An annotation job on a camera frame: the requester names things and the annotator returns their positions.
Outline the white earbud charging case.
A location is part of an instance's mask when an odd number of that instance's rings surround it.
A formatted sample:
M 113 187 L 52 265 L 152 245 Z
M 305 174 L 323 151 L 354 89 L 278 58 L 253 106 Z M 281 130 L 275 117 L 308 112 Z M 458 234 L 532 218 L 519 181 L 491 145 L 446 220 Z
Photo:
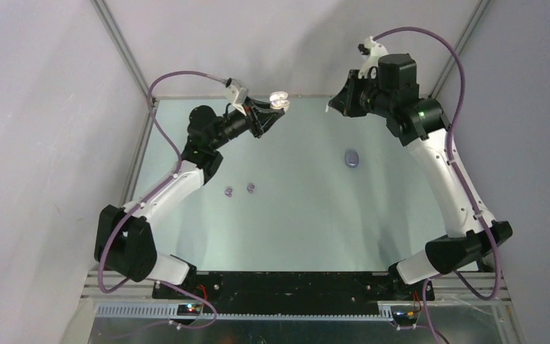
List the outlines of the white earbud charging case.
M 289 94 L 285 91 L 276 91 L 269 96 L 270 108 L 287 112 L 290 106 Z

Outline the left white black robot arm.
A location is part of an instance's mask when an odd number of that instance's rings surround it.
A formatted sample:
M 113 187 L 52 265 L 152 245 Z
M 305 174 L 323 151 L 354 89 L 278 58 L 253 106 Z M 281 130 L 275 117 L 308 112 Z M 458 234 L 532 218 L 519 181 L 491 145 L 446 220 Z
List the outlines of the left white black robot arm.
M 223 161 L 219 148 L 245 132 L 260 138 L 289 105 L 287 93 L 281 91 L 272 93 L 268 101 L 247 97 L 224 115 L 207 105 L 193 108 L 186 145 L 172 169 L 137 201 L 101 210 L 95 241 L 100 268 L 133 282 L 168 282 L 180 298 L 192 297 L 198 289 L 197 278 L 190 274 L 193 265 L 157 250 L 154 231 L 158 222 L 213 178 Z

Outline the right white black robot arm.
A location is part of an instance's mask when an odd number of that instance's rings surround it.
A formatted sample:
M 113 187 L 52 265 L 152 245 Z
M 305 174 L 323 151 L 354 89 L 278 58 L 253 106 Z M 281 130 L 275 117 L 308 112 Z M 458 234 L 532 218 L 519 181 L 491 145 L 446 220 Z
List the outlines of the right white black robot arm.
M 477 261 L 512 236 L 511 225 L 497 221 L 481 201 L 455 143 L 446 143 L 451 124 L 437 100 L 419 95 L 410 55 L 386 54 L 366 69 L 350 70 L 328 106 L 348 118 L 384 118 L 425 174 L 443 216 L 445 235 L 389 268 L 387 288 L 394 298 L 409 298 L 416 282 Z

